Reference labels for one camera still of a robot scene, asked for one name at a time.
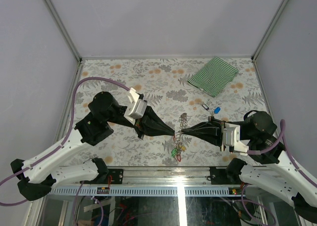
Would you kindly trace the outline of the red key tag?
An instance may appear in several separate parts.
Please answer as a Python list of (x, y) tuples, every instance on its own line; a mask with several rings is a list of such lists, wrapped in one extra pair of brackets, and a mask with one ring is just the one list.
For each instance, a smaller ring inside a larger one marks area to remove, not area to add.
[(181, 155), (176, 155), (175, 158), (178, 162), (181, 162)]

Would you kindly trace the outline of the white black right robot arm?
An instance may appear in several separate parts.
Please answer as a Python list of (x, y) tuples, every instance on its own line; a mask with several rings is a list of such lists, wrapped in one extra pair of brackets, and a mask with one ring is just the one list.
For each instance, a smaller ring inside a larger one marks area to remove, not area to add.
[(221, 150), (248, 156), (262, 166), (278, 173), (282, 180), (262, 173), (244, 160), (234, 158), (227, 166), (230, 183), (245, 183), (259, 187), (286, 202), (303, 219), (317, 222), (317, 179), (290, 154), (284, 137), (285, 121), (280, 122), (280, 135), (271, 116), (263, 111), (250, 111), (243, 121), (223, 121), (209, 117), (181, 133), (197, 137)]

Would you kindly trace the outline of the green key tag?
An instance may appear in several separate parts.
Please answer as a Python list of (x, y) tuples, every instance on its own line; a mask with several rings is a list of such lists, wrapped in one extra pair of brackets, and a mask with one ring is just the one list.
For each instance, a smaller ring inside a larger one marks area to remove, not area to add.
[(178, 154), (178, 150), (176, 148), (174, 148), (172, 151), (171, 151), (171, 155), (174, 157)]

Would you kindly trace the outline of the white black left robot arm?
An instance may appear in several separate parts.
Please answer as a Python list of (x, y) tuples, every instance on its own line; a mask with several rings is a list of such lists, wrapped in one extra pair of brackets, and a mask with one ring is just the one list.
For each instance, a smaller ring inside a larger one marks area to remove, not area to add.
[(34, 201), (62, 185), (75, 182), (108, 183), (109, 170), (101, 158), (92, 158), (74, 166), (65, 166), (64, 163), (113, 134), (109, 123), (133, 128), (140, 139), (144, 136), (175, 134), (148, 106), (143, 95), (130, 91), (129, 99), (130, 104), (122, 106), (111, 93), (97, 93), (88, 105), (89, 113), (75, 124), (64, 139), (29, 160), (12, 161), (10, 165), (19, 180), (17, 186), (20, 194), (26, 200)]

